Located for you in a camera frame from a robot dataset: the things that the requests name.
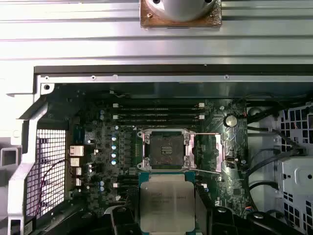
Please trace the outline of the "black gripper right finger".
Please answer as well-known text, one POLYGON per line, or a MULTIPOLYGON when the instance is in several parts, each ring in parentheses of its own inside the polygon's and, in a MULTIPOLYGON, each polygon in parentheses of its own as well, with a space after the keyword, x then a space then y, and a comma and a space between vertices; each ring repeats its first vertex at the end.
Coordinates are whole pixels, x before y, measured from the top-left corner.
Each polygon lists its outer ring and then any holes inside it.
POLYGON ((246 218, 214 206, 203 188, 195 189, 196 219, 204 235, 300 235, 299 230, 270 215, 253 211, 246 218))

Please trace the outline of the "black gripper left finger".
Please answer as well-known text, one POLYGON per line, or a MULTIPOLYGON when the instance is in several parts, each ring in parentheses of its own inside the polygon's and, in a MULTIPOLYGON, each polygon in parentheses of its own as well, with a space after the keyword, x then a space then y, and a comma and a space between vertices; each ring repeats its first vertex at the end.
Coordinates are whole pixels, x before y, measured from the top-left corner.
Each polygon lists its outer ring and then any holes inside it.
POLYGON ((139 224, 125 206, 111 207, 98 217, 93 212, 79 211, 52 229, 54 235, 138 235, 139 224))

